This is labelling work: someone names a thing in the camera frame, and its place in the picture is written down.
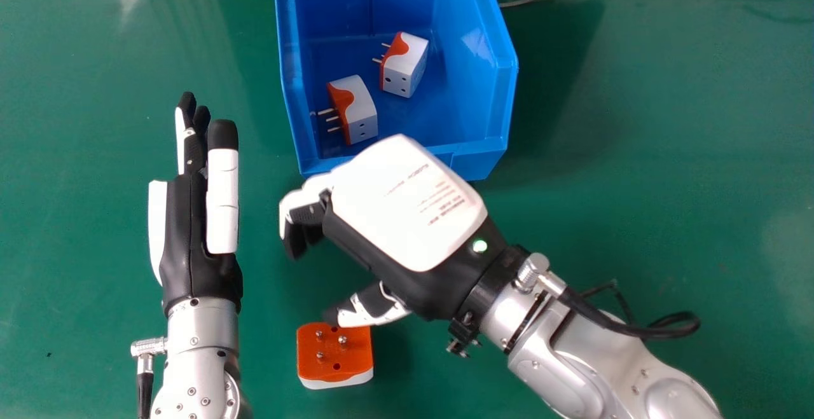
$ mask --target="green table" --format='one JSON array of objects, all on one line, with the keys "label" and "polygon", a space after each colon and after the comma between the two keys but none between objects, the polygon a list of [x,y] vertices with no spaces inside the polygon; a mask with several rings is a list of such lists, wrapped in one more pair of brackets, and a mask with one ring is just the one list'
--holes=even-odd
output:
[{"label": "green table", "polygon": [[[618,278],[642,320],[698,312],[651,348],[729,418],[814,416],[812,4],[506,11],[521,71],[509,152],[477,185],[492,217],[579,288]],[[369,384],[300,385],[294,330],[369,278],[331,245],[280,248],[301,178],[274,36],[273,0],[0,0],[0,417],[134,416],[128,346],[165,332],[146,184],[172,178],[184,90],[241,130],[257,417],[554,417],[499,350],[451,357],[418,318],[375,329]]]}]

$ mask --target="orange and white plug adapter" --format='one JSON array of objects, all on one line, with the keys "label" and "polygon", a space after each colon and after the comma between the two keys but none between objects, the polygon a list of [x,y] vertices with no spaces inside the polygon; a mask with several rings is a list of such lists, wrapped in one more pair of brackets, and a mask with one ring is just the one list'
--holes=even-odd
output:
[{"label": "orange and white plug adapter", "polygon": [[317,112],[317,115],[336,114],[326,121],[341,121],[340,127],[328,132],[342,130],[348,146],[369,140],[378,135],[378,115],[370,92],[358,75],[340,78],[328,83],[328,95],[334,107]]},{"label": "orange and white plug adapter", "polygon": [[308,389],[364,384],[373,378],[370,328],[340,329],[323,322],[297,329],[297,376]]},{"label": "orange and white plug adapter", "polygon": [[383,91],[410,98],[427,68],[427,48],[430,41],[404,31],[396,34],[387,45],[382,59],[374,58],[379,65],[379,88]]}]

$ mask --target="robotic hand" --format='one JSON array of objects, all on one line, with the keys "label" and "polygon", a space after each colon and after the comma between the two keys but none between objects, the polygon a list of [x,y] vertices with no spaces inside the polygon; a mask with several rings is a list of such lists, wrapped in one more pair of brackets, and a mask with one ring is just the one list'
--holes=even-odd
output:
[{"label": "robotic hand", "polygon": [[447,350],[465,357],[483,333],[562,417],[721,417],[701,385],[643,344],[694,332],[695,315],[637,327],[599,311],[544,255],[509,245],[477,192],[403,135],[282,199],[280,237],[293,259],[323,236],[378,277],[331,307],[329,324],[386,324],[410,312],[449,320]]},{"label": "robotic hand", "polygon": [[[149,187],[150,261],[163,287],[167,337],[135,341],[139,419],[247,416],[239,389],[238,130],[209,124],[186,92],[175,109],[178,176]],[[166,354],[152,402],[153,359]]]}]

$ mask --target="plug adapter in bin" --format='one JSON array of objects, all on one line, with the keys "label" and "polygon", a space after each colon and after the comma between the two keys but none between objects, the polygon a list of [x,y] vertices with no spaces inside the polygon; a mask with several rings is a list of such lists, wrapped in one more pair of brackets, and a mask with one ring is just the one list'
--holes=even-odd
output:
[{"label": "plug adapter in bin", "polygon": [[[378,113],[378,138],[415,138],[468,181],[485,179],[506,152],[517,56],[497,0],[275,0],[283,95],[300,172],[348,161],[349,146],[311,112],[331,105],[326,83],[358,74]],[[370,59],[404,31],[428,43],[412,97],[378,89]]]}]

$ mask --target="blue plastic container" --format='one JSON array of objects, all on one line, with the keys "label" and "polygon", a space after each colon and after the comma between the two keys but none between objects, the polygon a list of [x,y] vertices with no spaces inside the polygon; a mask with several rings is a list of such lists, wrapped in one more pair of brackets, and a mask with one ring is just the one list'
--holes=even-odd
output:
[{"label": "blue plastic container", "polygon": [[[517,54],[497,0],[276,0],[283,94],[300,172],[327,172],[375,140],[346,146],[312,112],[331,107],[326,83],[364,80],[378,138],[404,133],[468,181],[506,152]],[[398,31],[430,40],[427,70],[410,99],[378,89],[378,65]]]}]

